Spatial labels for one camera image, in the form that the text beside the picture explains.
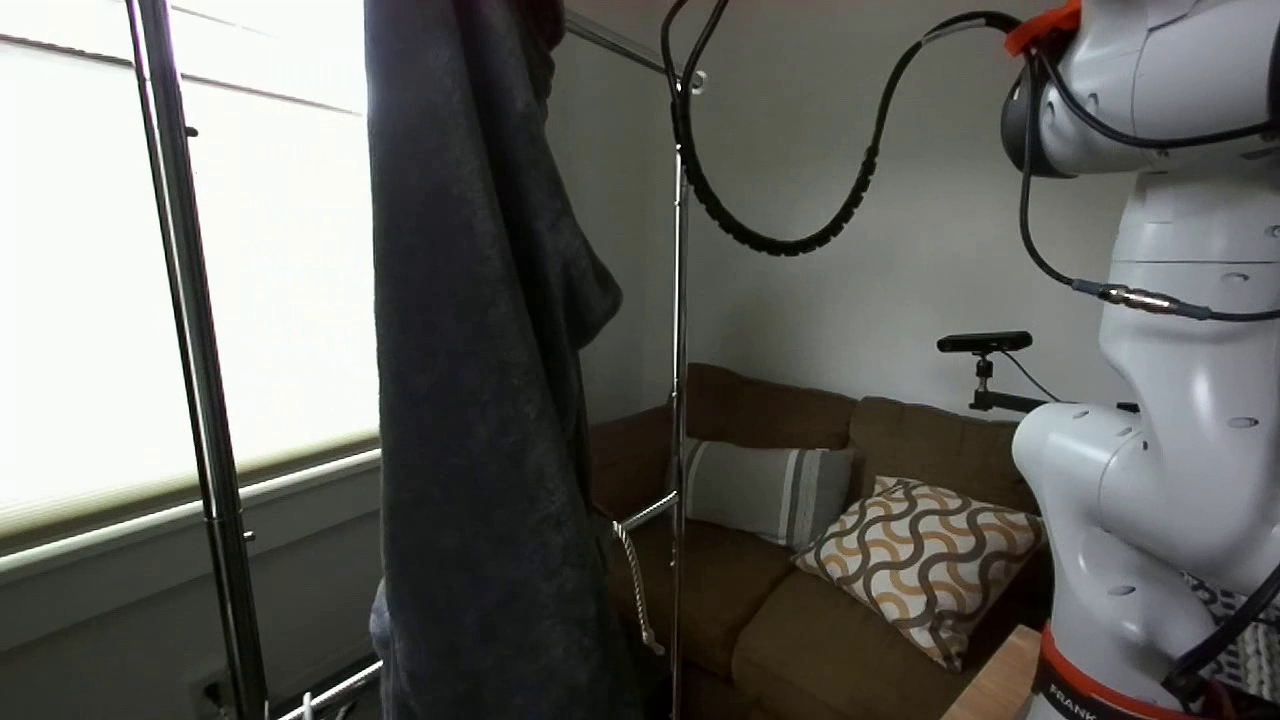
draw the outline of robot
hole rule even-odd
[[[1039,406],[1013,446],[1056,563],[1037,720],[1207,711],[1165,690],[1218,630],[1190,578],[1280,570],[1277,42],[1280,0],[1085,0],[1060,86],[1008,99],[1032,172],[1137,172],[1112,275],[1060,275],[1137,407]]]

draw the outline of brown couch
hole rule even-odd
[[[848,401],[786,388],[724,369],[690,369],[690,437],[752,449],[856,449],[851,492],[868,478],[920,478],[976,502],[1037,508],[1008,461],[1013,424],[902,401]],[[593,502],[632,518],[670,488],[670,413],[651,407],[593,430]],[[649,618],[670,639],[670,519],[632,534]],[[1049,611],[1039,554],[974,636],[961,671],[931,663],[898,630],[838,586],[799,571],[789,547],[690,524],[679,593],[679,707],[690,720],[928,720],[941,716],[1013,626]],[[636,626],[632,582],[616,554],[612,598]]]

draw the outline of clothes rack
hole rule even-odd
[[[157,183],[157,215],[162,215],[162,243],[167,264],[167,293],[178,314],[178,339],[184,358],[184,388],[188,388],[188,415],[192,415],[192,446],[195,446],[195,473],[202,473],[202,508],[210,519],[210,554],[216,578],[216,604],[219,604],[219,632],[230,658],[230,679],[236,690],[236,716],[239,720],[269,720],[269,675],[265,675],[265,647],[256,630],[256,599],[254,599],[254,571],[249,571],[249,534],[239,512],[239,479],[236,479],[236,452],[231,430],[225,407],[225,375],[219,353],[213,332],[213,301],[210,301],[210,273],[206,273],[206,242],[202,242],[202,214],[195,214],[195,183],[192,183],[192,156],[188,156],[188,122],[179,99],[179,70],[172,58],[172,7],[167,0],[124,0],[127,13],[127,42],[131,42],[131,70],[141,87],[141,118],[149,138],[154,183]],[[596,45],[620,61],[632,61],[658,78],[663,64],[651,47],[582,18],[565,18],[567,36]],[[679,598],[679,537],[684,537],[684,237],[690,237],[690,202],[684,202],[684,164],[678,144],[678,191],[674,191],[674,570],[678,570],[678,598]],[[679,694],[679,639],[674,619],[674,694]],[[329,707],[381,675],[381,662],[366,663],[360,671],[304,694],[299,707],[282,711],[282,720],[312,720],[317,707]]]

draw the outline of gray towel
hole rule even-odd
[[[394,720],[641,716],[577,353],[620,290],[545,139],[560,4],[370,0]]]

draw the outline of decorative pillow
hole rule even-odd
[[[961,667],[974,630],[1039,540],[1032,512],[876,478],[874,498],[848,505],[795,563],[865,599],[935,663]]]

